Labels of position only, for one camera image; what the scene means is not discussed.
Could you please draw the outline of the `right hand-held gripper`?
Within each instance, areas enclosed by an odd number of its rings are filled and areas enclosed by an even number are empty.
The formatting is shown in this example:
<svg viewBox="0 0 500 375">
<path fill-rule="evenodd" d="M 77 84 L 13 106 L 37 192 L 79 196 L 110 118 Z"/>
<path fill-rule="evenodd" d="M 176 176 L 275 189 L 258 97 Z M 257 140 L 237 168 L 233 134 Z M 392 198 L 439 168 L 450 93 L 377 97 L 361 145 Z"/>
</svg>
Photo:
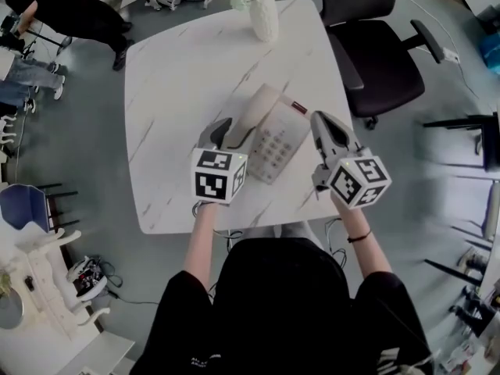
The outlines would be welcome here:
<svg viewBox="0 0 500 375">
<path fill-rule="evenodd" d="M 338 118 L 321 111 L 311 114 L 316 150 L 323 162 L 312 174 L 317 193 L 330 190 L 348 209 L 375 204 L 392 180 L 380 157 L 363 146 Z"/>
</svg>

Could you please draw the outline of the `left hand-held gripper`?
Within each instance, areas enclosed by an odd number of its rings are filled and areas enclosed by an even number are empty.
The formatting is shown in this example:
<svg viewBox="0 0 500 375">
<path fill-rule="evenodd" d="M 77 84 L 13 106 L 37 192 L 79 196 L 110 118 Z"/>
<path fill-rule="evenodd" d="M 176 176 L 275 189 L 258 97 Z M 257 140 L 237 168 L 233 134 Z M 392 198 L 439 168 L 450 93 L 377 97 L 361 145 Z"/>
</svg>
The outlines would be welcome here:
<svg viewBox="0 0 500 375">
<path fill-rule="evenodd" d="M 227 117 L 210 124 L 207 135 L 198 139 L 191 157 L 191 194 L 200 202 L 229 205 L 244 185 L 248 150 L 255 138 L 251 128 L 236 144 L 220 149 L 233 119 Z"/>
</svg>

